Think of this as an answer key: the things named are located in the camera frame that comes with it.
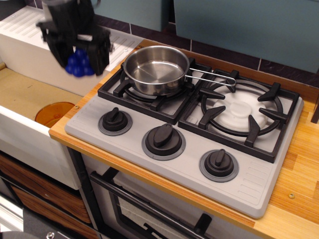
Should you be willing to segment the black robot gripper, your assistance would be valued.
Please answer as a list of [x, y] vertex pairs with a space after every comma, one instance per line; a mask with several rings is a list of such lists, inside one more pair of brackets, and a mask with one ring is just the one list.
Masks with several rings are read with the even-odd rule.
[[43, 41], [61, 67], [66, 67], [73, 47], [87, 49], [90, 65], [97, 76], [103, 74], [110, 64], [112, 51], [110, 31], [95, 21], [94, 8], [90, 0], [48, 0], [52, 21], [37, 23]]

